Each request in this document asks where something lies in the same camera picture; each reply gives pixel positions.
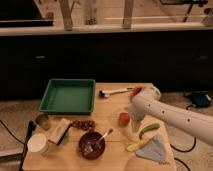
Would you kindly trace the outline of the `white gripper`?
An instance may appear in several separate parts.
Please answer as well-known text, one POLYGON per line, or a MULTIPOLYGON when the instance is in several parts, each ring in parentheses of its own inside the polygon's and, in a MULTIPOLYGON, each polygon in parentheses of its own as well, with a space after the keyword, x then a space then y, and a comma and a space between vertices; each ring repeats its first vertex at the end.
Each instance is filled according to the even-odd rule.
POLYGON ((131 121, 132 132, 136 133, 141 126, 141 121, 145 117, 143 106, 141 104, 130 104, 127 107, 127 110, 130 115, 130 118, 132 119, 131 121))

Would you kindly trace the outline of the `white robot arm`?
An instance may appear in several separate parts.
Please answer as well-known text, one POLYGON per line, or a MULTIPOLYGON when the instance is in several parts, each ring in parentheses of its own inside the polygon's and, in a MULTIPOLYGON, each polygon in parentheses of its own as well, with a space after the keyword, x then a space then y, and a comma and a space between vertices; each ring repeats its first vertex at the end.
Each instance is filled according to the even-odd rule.
POLYGON ((155 86, 134 88, 128 107, 133 124, 150 115, 213 146, 213 117, 165 104, 160 98, 155 86))

